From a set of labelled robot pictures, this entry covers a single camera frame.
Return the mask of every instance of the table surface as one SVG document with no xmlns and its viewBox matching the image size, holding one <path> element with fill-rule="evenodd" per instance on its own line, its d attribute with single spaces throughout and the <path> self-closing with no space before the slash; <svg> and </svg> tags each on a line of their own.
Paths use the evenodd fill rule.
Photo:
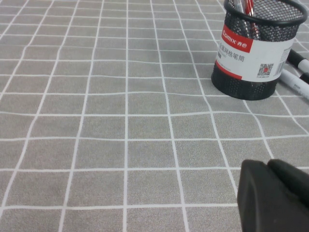
<svg viewBox="0 0 309 232">
<path fill-rule="evenodd" d="M 212 85 L 224 16 L 221 0 L 0 0 L 1 231 L 241 231 L 244 159 L 309 173 L 308 101 Z M 308 21 L 293 49 L 309 58 Z"/>
</svg>

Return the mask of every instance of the gray tablecloth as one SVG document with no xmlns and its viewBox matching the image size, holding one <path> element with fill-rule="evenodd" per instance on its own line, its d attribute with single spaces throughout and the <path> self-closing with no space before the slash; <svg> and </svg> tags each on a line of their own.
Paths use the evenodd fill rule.
<svg viewBox="0 0 309 232">
<path fill-rule="evenodd" d="M 240 231 L 244 159 L 308 172 L 307 101 L 212 85 L 222 5 L 0 0 L 0 231 Z"/>
</svg>

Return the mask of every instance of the wire mesh cup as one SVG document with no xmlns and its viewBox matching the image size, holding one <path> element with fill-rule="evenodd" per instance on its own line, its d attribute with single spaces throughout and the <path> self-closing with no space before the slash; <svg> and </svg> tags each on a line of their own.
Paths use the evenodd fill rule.
<svg viewBox="0 0 309 232">
<path fill-rule="evenodd" d="M 291 0 L 253 0 L 253 16 L 225 0 L 225 24 L 211 76 L 226 95 L 243 100 L 271 96 L 307 11 Z"/>
</svg>

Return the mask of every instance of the black object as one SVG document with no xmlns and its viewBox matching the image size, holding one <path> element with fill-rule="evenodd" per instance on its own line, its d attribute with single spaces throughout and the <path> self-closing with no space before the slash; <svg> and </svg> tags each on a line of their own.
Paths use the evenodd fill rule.
<svg viewBox="0 0 309 232">
<path fill-rule="evenodd" d="M 293 64 L 298 69 L 298 64 L 306 58 L 302 57 L 300 54 L 298 54 L 293 49 L 290 50 L 289 56 L 287 61 Z"/>
<path fill-rule="evenodd" d="M 309 84 L 309 61 L 293 49 L 290 50 L 287 61 L 293 64 L 297 69 L 304 72 L 299 79 Z"/>
<path fill-rule="evenodd" d="M 253 23 L 259 28 L 261 41 L 281 42 L 294 38 L 299 25 L 307 19 L 306 9 L 291 0 L 253 0 L 253 3 L 256 17 L 235 10 L 233 0 L 225 0 L 225 25 L 234 33 L 247 37 L 243 22 Z M 239 80 L 222 72 L 217 64 L 214 65 L 211 80 L 224 94 L 244 100 L 268 98 L 274 93 L 278 82 Z"/>
<path fill-rule="evenodd" d="M 237 201 L 244 232 L 309 231 L 309 175 L 286 162 L 245 160 Z"/>
</svg>

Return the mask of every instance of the pen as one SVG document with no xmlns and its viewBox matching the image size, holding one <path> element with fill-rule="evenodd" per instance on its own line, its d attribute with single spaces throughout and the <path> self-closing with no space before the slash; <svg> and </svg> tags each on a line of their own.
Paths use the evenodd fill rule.
<svg viewBox="0 0 309 232">
<path fill-rule="evenodd" d="M 235 9 L 243 14 L 246 13 L 245 11 L 245 2 L 244 0 L 234 0 L 234 6 Z M 250 33 L 250 25 L 245 20 L 239 20 L 240 28 L 242 30 L 242 36 L 245 36 L 247 38 L 251 38 Z"/>
<path fill-rule="evenodd" d="M 288 62 L 304 73 L 309 73 L 309 61 L 294 50 L 290 50 Z"/>
<path fill-rule="evenodd" d="M 305 81 L 286 70 L 282 70 L 279 79 L 309 100 L 309 85 Z"/>
<path fill-rule="evenodd" d="M 253 12 L 253 0 L 245 0 L 246 1 L 246 14 L 253 17 L 254 12 Z M 251 23 L 251 30 L 252 30 L 252 37 L 255 40 L 260 40 L 260 31 L 258 26 L 255 23 Z"/>
</svg>

